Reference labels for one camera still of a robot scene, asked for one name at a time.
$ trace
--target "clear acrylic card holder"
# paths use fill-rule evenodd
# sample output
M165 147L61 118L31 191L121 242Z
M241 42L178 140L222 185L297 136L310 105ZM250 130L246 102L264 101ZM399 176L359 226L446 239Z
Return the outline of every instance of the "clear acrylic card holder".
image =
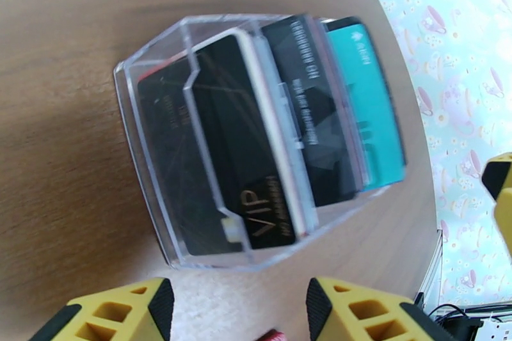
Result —
M262 269L386 190L315 206L289 96L260 30L282 18L186 17L115 68L132 158L173 267ZM238 74L218 65L241 59Z

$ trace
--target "wood grain surface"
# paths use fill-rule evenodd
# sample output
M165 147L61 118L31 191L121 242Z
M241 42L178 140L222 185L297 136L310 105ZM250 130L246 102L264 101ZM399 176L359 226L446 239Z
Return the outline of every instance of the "wood grain surface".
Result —
M185 15L358 15L374 35L408 178L260 273L171 271L125 140L112 69ZM310 277L413 296L435 247L433 184L412 85L378 0L0 0L0 339L26 340L70 298L168 276L172 340L308 339Z

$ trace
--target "plastic box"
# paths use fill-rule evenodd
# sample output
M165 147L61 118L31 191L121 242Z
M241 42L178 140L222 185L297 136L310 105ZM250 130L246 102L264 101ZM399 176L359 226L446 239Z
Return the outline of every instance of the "plastic box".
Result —
M285 104L272 53L260 30L282 18L284 16L279 15L186 17L115 68L116 90L132 158L162 251L173 267L262 269L293 254L387 189L361 193L347 202L315 206L305 163L297 146L293 114ZM253 248L243 218L224 202L218 173L213 168L205 142L205 129L193 92L200 72L196 48L232 28L242 29L250 35L253 60L263 70L261 80L264 83L253 84L253 88L258 93L259 111L285 199L294 221L300 224L300 234L290 245ZM191 130L186 134L170 134L166 145L173 152L163 164L159 161L161 148L156 147L150 133L163 129L164 124L157 121L160 128L153 129L154 123L150 125L143 115L142 105L146 103L142 101L147 96L141 96L139 83L146 76L178 61L182 66L174 81L179 87L174 91L182 94L176 99L183 101L183 105L170 110L175 112L178 121L186 121Z

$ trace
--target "floral wallpaper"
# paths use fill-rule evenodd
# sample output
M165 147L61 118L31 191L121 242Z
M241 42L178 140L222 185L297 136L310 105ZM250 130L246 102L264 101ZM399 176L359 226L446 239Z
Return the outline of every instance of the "floral wallpaper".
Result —
M428 141L444 243L440 300L509 300L512 267L480 175L512 150L512 0L380 2Z

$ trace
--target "light blue background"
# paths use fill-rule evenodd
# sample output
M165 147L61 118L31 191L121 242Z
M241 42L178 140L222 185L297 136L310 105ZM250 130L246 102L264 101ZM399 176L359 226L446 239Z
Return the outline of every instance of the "light blue background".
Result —
M380 2L422 111L444 231L441 300L510 300L510 259L479 174L512 150L512 0Z
M370 178L365 189L403 180L405 161L400 134L386 82L365 27L353 24L331 31L328 36L339 60L364 142Z

